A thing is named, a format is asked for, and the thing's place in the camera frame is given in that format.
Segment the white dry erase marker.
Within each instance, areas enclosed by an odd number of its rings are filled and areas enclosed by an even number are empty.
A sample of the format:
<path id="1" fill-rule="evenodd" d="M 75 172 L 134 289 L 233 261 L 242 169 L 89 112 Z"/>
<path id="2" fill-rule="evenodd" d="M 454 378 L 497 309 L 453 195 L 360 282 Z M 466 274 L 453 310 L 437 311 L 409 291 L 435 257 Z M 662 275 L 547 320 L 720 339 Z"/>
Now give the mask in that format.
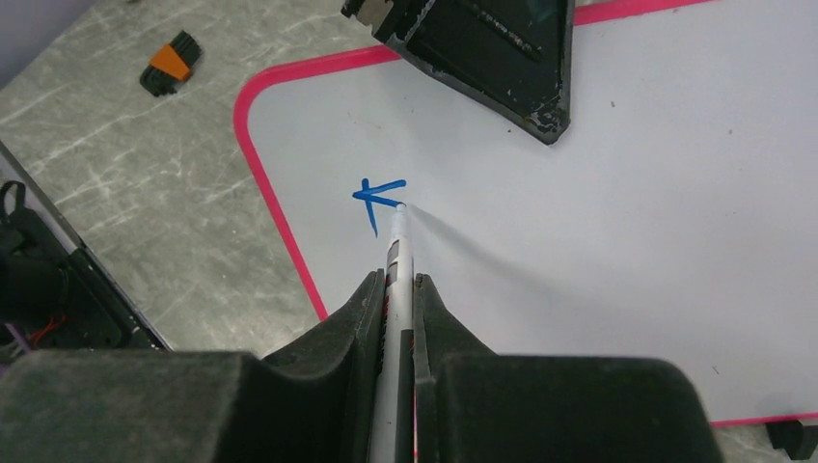
<path id="1" fill-rule="evenodd" d="M 407 206 L 398 204 L 385 269 L 382 368 L 376 382 L 369 462 L 414 460 L 413 278 Z"/>

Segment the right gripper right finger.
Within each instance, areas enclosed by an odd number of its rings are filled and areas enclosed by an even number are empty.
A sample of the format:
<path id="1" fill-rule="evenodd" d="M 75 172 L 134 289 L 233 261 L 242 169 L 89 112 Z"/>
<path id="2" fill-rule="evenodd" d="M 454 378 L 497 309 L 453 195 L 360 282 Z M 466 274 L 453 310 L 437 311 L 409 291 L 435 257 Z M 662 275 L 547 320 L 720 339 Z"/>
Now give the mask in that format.
<path id="1" fill-rule="evenodd" d="M 414 283 L 422 462 L 720 462 L 692 382 L 652 358 L 492 351 Z"/>

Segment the pink framed whiteboard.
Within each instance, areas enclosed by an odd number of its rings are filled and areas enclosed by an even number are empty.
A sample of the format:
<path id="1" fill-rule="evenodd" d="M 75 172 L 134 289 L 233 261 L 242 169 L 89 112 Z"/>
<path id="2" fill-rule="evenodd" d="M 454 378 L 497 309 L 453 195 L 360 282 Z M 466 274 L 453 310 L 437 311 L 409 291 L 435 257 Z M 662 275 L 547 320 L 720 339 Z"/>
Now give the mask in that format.
<path id="1" fill-rule="evenodd" d="M 817 5 L 583 7 L 547 146 L 383 46 L 268 68 L 234 132 L 319 317 L 386 262 L 497 352 L 656 357 L 713 422 L 817 414 Z"/>

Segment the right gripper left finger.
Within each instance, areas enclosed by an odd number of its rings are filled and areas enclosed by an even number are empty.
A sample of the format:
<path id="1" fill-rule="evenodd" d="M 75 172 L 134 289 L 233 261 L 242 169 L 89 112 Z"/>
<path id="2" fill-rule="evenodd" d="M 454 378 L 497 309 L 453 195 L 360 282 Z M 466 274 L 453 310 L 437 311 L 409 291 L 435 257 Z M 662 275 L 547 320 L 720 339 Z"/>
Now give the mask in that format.
<path id="1" fill-rule="evenodd" d="M 276 352 L 43 350 L 1 379 L 5 462 L 363 462 L 385 275 Z"/>

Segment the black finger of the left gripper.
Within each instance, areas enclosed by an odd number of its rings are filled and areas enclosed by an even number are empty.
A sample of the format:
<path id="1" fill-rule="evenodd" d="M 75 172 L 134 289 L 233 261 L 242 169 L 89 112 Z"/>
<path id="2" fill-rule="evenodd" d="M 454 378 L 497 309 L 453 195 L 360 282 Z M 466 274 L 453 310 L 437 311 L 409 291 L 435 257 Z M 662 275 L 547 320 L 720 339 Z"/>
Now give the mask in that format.
<path id="1" fill-rule="evenodd" d="M 426 75 L 553 145 L 570 124 L 569 0 L 345 0 L 341 14 Z"/>

